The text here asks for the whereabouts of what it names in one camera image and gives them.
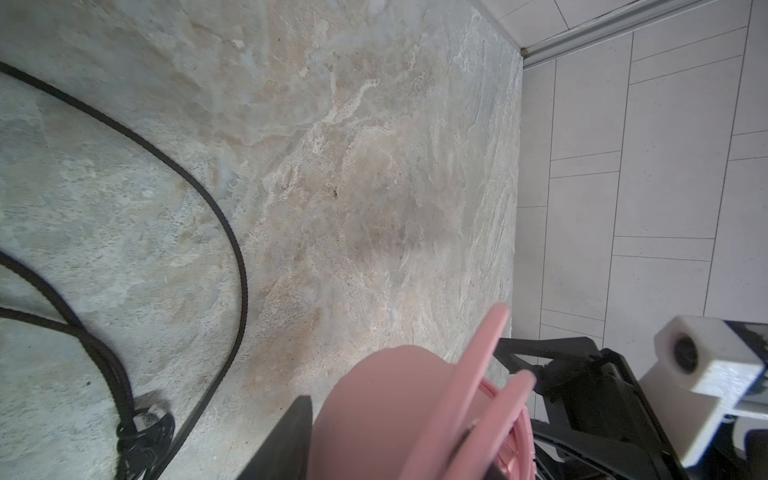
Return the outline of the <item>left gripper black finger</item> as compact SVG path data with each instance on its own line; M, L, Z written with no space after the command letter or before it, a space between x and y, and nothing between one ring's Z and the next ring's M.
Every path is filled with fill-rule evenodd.
M297 397L251 458L238 480L305 480L313 409L309 396Z

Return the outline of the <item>white black headphones with cable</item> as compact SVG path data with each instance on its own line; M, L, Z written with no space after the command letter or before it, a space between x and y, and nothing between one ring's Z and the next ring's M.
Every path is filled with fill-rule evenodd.
M180 430L175 429L174 417L169 413L163 415L156 414L154 416L155 422L149 426L138 426L135 420L142 418L144 415L150 415L152 410L136 406L128 373L118 355L107 344L88 331L82 320L62 295L42 276L7 253L3 252L1 254L1 265L34 287L54 307L63 320L58 322L36 314L6 307L1 309L1 317L63 333L78 340L87 356L101 373L119 417L116 427L117 466L115 477L117 479L158 479L175 458L202 417L202 414L234 363L242 344L248 319L249 298L247 270L240 244L237 241L232 226L210 192L189 171L147 139L100 110L12 65L3 62L1 64L1 72L90 116L133 141L173 170L201 196L212 210L231 246L240 286L238 329L222 367L213 378L211 384L206 388L202 398L191 411Z

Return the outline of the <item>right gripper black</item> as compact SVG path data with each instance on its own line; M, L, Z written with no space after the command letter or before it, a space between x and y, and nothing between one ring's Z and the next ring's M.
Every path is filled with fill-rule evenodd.
M532 421L538 479L685 479L624 357L587 337L502 338L495 358L528 370L547 419Z

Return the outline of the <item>pink headphones with cable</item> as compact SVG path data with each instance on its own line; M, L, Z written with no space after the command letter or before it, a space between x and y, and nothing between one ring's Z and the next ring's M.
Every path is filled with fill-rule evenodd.
M491 307L457 363L414 345L377 351L334 386L317 415L311 479L532 479L529 371L485 376L510 314Z

